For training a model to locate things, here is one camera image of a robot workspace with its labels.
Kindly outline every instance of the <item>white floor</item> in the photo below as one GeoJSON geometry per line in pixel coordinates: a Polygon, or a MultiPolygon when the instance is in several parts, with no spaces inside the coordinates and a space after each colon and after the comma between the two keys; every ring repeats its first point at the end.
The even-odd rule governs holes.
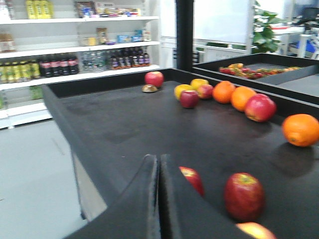
{"type": "Polygon", "coordinates": [[[85,224],[56,123],[0,130],[0,239],[61,239],[85,224]]]}

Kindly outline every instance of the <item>shelf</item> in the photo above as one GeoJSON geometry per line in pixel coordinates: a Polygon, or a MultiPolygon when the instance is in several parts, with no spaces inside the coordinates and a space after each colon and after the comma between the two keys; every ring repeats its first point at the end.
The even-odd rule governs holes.
{"type": "Polygon", "coordinates": [[[36,85],[49,84],[49,83],[57,83],[57,82],[63,82],[63,81],[74,81],[74,80],[89,79],[89,78],[96,78],[96,77],[103,77],[103,76],[112,76],[117,74],[135,73],[139,71],[156,70],[159,68],[160,66],[158,65],[151,65],[146,67],[137,67],[137,68],[123,69],[123,70],[108,70],[108,71],[97,72],[97,73],[90,72],[90,73],[80,73],[80,74],[69,75],[69,76],[43,78],[43,79],[32,80],[28,82],[0,84],[0,90],[9,90],[9,89],[36,86],[36,85]]]}
{"type": "Polygon", "coordinates": [[[0,53],[0,59],[22,57],[22,56],[57,54],[57,53],[66,53],[66,52],[107,50],[107,49],[117,49],[117,48],[135,47],[135,46],[151,46],[151,45],[159,45],[159,44],[160,43],[158,41],[141,41],[141,42],[130,42],[130,43],[118,43],[115,45],[80,46],[80,47],[45,49],[45,50],[17,51],[17,52],[0,53]]]}
{"type": "Polygon", "coordinates": [[[25,113],[46,110],[43,99],[9,104],[6,110],[8,116],[16,116],[25,113]]]}
{"type": "Polygon", "coordinates": [[[20,19],[2,21],[0,25],[8,24],[38,24],[38,23],[65,23],[65,22],[95,22],[95,21],[136,21],[155,20],[158,16],[136,16],[136,17],[101,17],[101,18],[53,18],[53,19],[20,19]]]}

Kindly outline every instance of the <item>black pole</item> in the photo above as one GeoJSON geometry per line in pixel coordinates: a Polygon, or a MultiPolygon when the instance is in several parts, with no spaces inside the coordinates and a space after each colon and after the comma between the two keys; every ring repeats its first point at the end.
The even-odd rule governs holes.
{"type": "Polygon", "coordinates": [[[194,0],[176,2],[177,68],[192,71],[194,0]]]}

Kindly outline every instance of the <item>yellow apple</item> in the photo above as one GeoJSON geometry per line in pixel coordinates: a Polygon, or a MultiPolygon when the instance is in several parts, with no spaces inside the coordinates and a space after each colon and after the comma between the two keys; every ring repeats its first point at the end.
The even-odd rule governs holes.
{"type": "Polygon", "coordinates": [[[258,223],[237,223],[236,226],[255,239],[276,239],[275,235],[269,229],[258,223]]]}
{"type": "Polygon", "coordinates": [[[180,94],[182,91],[189,91],[189,90],[194,90],[194,88],[191,85],[188,84],[181,84],[175,87],[174,89],[174,94],[177,100],[180,98],[180,94]]]}
{"type": "Polygon", "coordinates": [[[208,80],[205,80],[205,79],[193,79],[191,82],[190,82],[190,85],[193,86],[194,90],[197,91],[198,87],[200,87],[201,85],[206,85],[206,84],[209,84],[208,80]]]}

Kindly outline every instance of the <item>red apple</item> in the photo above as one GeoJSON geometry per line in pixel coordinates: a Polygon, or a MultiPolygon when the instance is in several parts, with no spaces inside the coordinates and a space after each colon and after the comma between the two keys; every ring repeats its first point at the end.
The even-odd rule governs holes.
{"type": "Polygon", "coordinates": [[[164,82],[164,75],[159,71],[151,71],[145,74],[145,83],[161,87],[164,82]]]}
{"type": "Polygon", "coordinates": [[[182,91],[179,101],[184,108],[192,109],[198,104],[198,93],[195,90],[182,91]]]}
{"type": "Polygon", "coordinates": [[[213,97],[212,92],[213,92],[214,87],[209,84],[201,85],[197,88],[198,92],[198,97],[203,100],[208,100],[213,97]]]}
{"type": "Polygon", "coordinates": [[[277,106],[268,96],[256,94],[245,106],[246,116],[256,122],[266,122],[275,114],[277,106]]]}
{"type": "Polygon", "coordinates": [[[237,223],[236,226],[255,239],[276,239],[275,235],[269,229],[258,223],[237,223]]]}
{"type": "Polygon", "coordinates": [[[256,220],[265,206],[262,184],[249,173],[234,173],[224,190],[227,212],[241,222],[256,220]]]}
{"type": "Polygon", "coordinates": [[[191,185],[196,189],[196,191],[201,195],[204,196],[204,187],[201,182],[200,176],[198,172],[192,168],[187,168],[180,166],[180,171],[184,175],[184,177],[191,183],[191,185]]]}

